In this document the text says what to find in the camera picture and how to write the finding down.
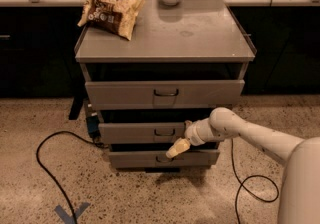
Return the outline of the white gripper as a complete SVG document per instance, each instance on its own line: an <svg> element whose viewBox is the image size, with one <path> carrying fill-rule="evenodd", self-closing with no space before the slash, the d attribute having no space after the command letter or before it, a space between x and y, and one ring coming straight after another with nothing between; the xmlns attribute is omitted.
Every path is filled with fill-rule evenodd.
<svg viewBox="0 0 320 224"><path fill-rule="evenodd" d="M166 157L172 159L193 146L200 146L207 142L214 141L217 133L209 123L209 119L198 120L195 122L187 120L185 122L185 138L179 138L166 152Z"/></svg>

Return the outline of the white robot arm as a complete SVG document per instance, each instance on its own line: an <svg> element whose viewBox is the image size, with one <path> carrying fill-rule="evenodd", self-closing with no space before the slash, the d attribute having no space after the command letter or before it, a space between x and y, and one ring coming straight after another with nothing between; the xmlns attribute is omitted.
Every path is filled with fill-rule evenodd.
<svg viewBox="0 0 320 224"><path fill-rule="evenodd" d="M320 138L302 139L250 123L218 107L206 119L188 121L168 158L207 142L240 137L284 165L278 224L320 224Z"/></svg>

